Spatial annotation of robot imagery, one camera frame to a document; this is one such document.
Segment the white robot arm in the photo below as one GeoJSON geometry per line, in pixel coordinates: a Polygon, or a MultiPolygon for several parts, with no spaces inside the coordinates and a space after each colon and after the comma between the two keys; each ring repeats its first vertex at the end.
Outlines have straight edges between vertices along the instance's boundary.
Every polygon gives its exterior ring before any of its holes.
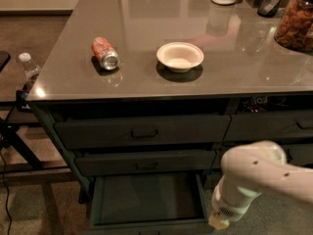
{"type": "Polygon", "coordinates": [[[262,194],[282,197],[306,210],[313,207],[313,169],[288,164],[285,151],[272,141],[233,147],[220,165],[223,175],[212,193],[208,219],[217,230],[240,220],[262,194]]]}

